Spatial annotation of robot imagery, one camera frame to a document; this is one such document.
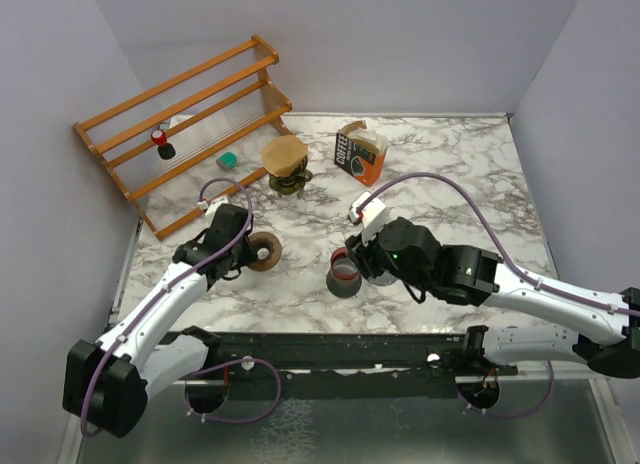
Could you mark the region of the round wooden dripper base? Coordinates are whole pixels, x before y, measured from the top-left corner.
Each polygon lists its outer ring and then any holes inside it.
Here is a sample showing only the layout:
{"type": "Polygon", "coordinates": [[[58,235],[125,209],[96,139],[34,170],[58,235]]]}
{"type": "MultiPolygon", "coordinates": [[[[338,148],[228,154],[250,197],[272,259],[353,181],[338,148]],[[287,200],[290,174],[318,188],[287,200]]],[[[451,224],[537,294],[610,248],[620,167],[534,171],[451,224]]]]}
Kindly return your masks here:
{"type": "Polygon", "coordinates": [[[279,263],[282,245],[273,233],[261,231],[251,234],[249,242],[256,254],[256,259],[247,265],[249,269],[255,272],[266,272],[279,263]]]}

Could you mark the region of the grey carafe with red lid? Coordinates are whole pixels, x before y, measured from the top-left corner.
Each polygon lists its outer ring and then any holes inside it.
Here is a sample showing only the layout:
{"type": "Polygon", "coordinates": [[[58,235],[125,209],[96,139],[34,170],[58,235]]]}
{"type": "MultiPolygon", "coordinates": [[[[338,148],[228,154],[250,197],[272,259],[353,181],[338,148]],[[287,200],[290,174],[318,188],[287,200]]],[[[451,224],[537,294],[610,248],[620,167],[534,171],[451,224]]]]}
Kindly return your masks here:
{"type": "Polygon", "coordinates": [[[354,297],[360,290],[362,278],[345,248],[336,249],[330,259],[326,286],[331,294],[341,299],[354,297]]]}

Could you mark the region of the olive green glass dripper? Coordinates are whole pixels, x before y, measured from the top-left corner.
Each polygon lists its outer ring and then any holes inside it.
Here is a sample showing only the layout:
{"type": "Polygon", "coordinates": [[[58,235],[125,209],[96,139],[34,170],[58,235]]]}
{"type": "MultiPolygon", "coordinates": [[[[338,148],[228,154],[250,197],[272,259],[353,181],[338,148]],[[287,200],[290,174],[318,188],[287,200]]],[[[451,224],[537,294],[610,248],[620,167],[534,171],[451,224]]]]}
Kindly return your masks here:
{"type": "Polygon", "coordinates": [[[270,175],[269,187],[280,197],[295,195],[298,199],[301,199],[304,195],[306,184],[313,178],[313,173],[307,169],[307,166],[308,158],[304,157],[290,176],[277,177],[270,175]]]}

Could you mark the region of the brown paper coffee filter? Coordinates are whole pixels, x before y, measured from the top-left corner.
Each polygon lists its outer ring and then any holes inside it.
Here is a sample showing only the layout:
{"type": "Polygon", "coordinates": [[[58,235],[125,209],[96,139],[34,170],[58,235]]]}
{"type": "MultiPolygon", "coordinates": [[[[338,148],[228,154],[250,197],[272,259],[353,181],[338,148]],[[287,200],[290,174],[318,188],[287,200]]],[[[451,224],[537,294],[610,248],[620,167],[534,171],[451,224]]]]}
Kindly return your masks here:
{"type": "Polygon", "coordinates": [[[269,141],[261,152],[261,162],[268,174],[289,177],[308,154],[308,147],[293,135],[269,141]]]}

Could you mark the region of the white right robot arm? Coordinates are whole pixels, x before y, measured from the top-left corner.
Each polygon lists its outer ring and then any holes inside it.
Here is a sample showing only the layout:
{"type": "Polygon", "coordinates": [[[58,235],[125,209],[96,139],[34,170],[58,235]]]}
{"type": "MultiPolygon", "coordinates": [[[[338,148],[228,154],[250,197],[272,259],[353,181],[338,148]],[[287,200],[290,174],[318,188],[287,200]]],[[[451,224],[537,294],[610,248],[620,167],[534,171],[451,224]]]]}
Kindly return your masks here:
{"type": "Polygon", "coordinates": [[[470,245],[442,245],[430,230],[397,218],[371,240],[349,237],[347,254],[367,279],[385,273],[412,298],[487,306],[545,320],[541,328],[471,327],[459,351],[461,367],[481,375],[519,361],[569,361],[615,378],[639,375],[639,291],[579,288],[470,245]]]}

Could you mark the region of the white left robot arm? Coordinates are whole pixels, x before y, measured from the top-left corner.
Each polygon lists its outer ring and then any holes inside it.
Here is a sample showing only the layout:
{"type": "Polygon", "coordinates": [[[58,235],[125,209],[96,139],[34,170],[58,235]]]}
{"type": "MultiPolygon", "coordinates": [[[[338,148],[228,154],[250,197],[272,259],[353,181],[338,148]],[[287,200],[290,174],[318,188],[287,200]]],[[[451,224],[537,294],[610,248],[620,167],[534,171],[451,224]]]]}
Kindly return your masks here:
{"type": "Polygon", "coordinates": [[[94,343],[80,340],[68,352],[62,406],[79,417],[81,431],[127,435],[148,402],[179,378],[206,379],[221,355],[204,331],[160,342],[177,319],[229,272],[257,258],[249,235],[250,208],[223,203],[210,226],[175,252],[167,271],[129,315],[94,343]]]}

